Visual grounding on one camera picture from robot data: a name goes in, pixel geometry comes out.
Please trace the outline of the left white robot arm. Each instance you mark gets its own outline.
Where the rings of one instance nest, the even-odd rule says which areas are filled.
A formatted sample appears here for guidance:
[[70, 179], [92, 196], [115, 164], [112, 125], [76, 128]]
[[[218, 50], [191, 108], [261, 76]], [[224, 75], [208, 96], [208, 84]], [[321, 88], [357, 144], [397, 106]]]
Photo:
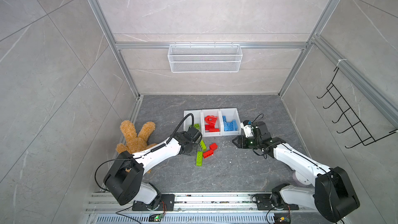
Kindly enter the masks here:
[[117, 158], [103, 179], [104, 191], [110, 192], [120, 205], [131, 201], [142, 202], [148, 208], [155, 209], [161, 202], [161, 193], [151, 183], [143, 182], [143, 176], [163, 161], [177, 156], [189, 155], [202, 140], [201, 132], [192, 124], [187, 131], [177, 128], [159, 144], [147, 143], [155, 131], [155, 123], [147, 122], [140, 132], [129, 121], [123, 121], [120, 130], [125, 144], [117, 145]]

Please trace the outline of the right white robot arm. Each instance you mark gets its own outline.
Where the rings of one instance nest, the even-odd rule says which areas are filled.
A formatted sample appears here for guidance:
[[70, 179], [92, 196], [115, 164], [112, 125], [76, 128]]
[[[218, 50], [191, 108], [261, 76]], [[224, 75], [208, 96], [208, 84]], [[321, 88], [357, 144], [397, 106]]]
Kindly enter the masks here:
[[319, 163], [294, 149], [286, 141], [273, 138], [263, 121], [240, 123], [243, 135], [233, 139], [240, 149], [261, 151], [260, 156], [271, 157], [293, 170], [297, 186], [287, 183], [272, 189], [270, 200], [274, 209], [301, 205], [317, 210], [326, 220], [337, 223], [360, 207], [359, 198], [347, 172]]

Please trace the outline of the red curved lego piece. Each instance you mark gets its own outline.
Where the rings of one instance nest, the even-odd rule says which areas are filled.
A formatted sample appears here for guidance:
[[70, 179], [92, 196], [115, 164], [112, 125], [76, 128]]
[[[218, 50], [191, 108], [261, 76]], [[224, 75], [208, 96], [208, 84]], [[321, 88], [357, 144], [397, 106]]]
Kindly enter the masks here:
[[204, 120], [205, 120], [205, 122], [206, 122], [207, 125], [209, 125], [209, 124], [210, 124], [210, 125], [216, 125], [216, 123], [217, 123], [217, 121], [218, 121], [218, 117], [209, 115], [209, 116], [206, 116], [206, 117], [204, 118]]

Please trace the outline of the blue lego brick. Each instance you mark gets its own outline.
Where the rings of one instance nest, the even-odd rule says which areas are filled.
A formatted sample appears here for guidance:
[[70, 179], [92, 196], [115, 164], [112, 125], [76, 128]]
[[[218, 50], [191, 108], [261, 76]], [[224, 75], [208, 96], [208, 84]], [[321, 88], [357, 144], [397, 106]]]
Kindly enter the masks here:
[[222, 116], [222, 120], [223, 120], [223, 129], [224, 131], [228, 131], [228, 123], [226, 120], [226, 116]]
[[231, 122], [227, 122], [228, 123], [228, 131], [237, 131], [238, 130], [238, 125], [236, 120], [232, 120]]

